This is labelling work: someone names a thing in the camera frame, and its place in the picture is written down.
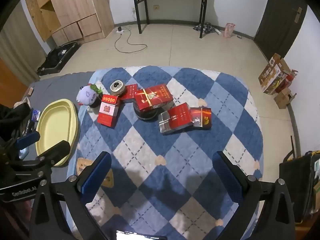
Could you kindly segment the small red flat box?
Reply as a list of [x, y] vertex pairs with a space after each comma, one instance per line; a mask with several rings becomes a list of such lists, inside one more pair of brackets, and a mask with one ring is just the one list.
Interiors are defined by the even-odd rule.
[[138, 90], [138, 85], [131, 84], [125, 86], [124, 93], [119, 97], [123, 103], [131, 103], [135, 99], [135, 92]]

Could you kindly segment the wooden cabinet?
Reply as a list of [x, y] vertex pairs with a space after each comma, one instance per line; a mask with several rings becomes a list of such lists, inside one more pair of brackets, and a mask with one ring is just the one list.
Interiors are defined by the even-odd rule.
[[114, 29], [109, 0], [25, 0], [43, 42], [57, 46], [105, 38]]

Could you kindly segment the black open case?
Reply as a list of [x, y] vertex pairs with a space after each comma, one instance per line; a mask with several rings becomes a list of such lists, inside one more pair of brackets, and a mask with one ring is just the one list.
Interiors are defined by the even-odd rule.
[[61, 72], [66, 63], [81, 47], [77, 41], [68, 42], [53, 49], [46, 57], [44, 63], [37, 69], [38, 76], [56, 74]]

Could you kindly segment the red silver cigarette carton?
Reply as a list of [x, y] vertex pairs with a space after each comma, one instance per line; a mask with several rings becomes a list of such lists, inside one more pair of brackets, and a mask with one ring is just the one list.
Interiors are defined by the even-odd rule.
[[158, 117], [162, 134], [170, 134], [180, 129], [193, 126], [189, 105], [185, 102], [161, 113]]

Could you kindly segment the black round container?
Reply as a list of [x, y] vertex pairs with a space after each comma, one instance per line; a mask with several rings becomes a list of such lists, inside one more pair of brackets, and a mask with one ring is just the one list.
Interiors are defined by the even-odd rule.
[[151, 109], [148, 111], [141, 111], [136, 103], [136, 101], [133, 102], [133, 110], [136, 114], [136, 116], [142, 120], [142, 121], [150, 121], [154, 119], [158, 115], [158, 109]]

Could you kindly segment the printed cardboard box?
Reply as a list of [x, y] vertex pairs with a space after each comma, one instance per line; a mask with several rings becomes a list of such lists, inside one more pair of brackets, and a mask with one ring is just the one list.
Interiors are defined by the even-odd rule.
[[291, 69], [285, 60], [275, 53], [258, 77], [261, 90], [265, 94], [273, 94], [290, 73]]

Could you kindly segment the dark brown door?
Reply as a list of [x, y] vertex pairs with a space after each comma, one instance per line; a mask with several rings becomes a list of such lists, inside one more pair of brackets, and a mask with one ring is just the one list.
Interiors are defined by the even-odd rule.
[[305, 0], [268, 0], [254, 42], [266, 59], [285, 57], [293, 45], [306, 15]]

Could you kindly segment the small brown cardboard box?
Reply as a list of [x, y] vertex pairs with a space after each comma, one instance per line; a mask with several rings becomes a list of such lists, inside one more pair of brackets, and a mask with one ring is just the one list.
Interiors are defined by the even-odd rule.
[[274, 97], [274, 101], [279, 109], [285, 109], [296, 97], [296, 95], [296, 93], [292, 94], [291, 89], [284, 88]]

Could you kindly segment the red white cigarette pack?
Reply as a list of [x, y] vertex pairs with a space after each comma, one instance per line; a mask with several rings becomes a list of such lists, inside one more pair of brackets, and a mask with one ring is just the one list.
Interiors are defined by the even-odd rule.
[[118, 96], [104, 94], [101, 100], [97, 122], [113, 128], [116, 124], [120, 100]]

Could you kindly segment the purple plush toy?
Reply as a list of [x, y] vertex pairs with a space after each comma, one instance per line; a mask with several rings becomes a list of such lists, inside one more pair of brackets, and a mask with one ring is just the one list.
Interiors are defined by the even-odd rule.
[[80, 88], [76, 101], [79, 105], [95, 107], [101, 101], [103, 91], [96, 84], [88, 84]]

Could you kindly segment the black bag right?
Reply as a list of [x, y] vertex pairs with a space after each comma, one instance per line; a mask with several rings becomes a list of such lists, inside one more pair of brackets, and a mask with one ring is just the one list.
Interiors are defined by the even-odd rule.
[[306, 152], [296, 158], [291, 151], [279, 164], [279, 177], [285, 181], [295, 223], [300, 224], [316, 210], [316, 193], [314, 187], [319, 182], [315, 165], [319, 164], [319, 152]]

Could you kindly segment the pink bag on floor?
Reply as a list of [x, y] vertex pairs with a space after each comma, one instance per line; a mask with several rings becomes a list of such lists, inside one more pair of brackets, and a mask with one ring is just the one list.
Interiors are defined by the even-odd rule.
[[227, 23], [225, 26], [225, 30], [223, 32], [224, 38], [231, 38], [233, 35], [234, 28], [235, 28], [234, 23]]

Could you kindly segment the blue white checkered quilt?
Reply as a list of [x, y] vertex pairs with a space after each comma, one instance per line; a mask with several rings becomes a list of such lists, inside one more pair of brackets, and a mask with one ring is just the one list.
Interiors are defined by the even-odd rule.
[[216, 239], [237, 209], [212, 166], [224, 152], [245, 174], [263, 174], [263, 136], [257, 108], [238, 77], [194, 68], [125, 67], [95, 72], [90, 78], [104, 92], [114, 80], [141, 88], [165, 84], [172, 106], [212, 111], [210, 129], [185, 128], [162, 135], [157, 119], [137, 118], [133, 106], [121, 106], [114, 128], [80, 108], [80, 139], [68, 173], [79, 158], [111, 154], [113, 185], [101, 187], [87, 204], [104, 234], [126, 230], [168, 239]]

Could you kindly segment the dark clothes pile floor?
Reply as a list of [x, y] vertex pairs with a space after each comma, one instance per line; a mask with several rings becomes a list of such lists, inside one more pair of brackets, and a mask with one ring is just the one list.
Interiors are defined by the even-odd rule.
[[[196, 25], [193, 27], [195, 31], [201, 31], [201, 25]], [[211, 34], [211, 33], [217, 33], [218, 35], [221, 35], [221, 31], [219, 31], [217, 28], [215, 28], [211, 23], [205, 23], [203, 26], [203, 33], [205, 34]]]

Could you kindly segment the grey bed sheet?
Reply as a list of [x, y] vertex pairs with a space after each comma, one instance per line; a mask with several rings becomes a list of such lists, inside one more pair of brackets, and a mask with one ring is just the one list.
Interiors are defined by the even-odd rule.
[[[76, 96], [79, 92], [80, 87], [88, 84], [93, 73], [94, 72], [80, 72], [66, 74], [63, 76], [56, 76], [32, 83], [34, 91], [29, 99], [31, 102], [31, 106], [34, 109], [43, 111], [47, 105], [56, 100], [68, 99], [71, 100], [71, 102], [74, 104], [76, 113], [78, 114], [80, 106], [76, 102]], [[80, 137], [79, 120], [78, 125], [79, 128], [76, 135], [76, 140], [74, 145], [72, 146], [72, 152], [68, 161], [66, 161], [66, 163], [60, 167], [52, 168], [51, 179], [54, 183], [65, 181], [67, 179], [68, 162], [76, 152], [76, 146]], [[31, 146], [29, 146], [29, 154], [26, 156], [25, 160], [34, 160], [36, 156], [37, 154], [35, 144], [32, 144]]]

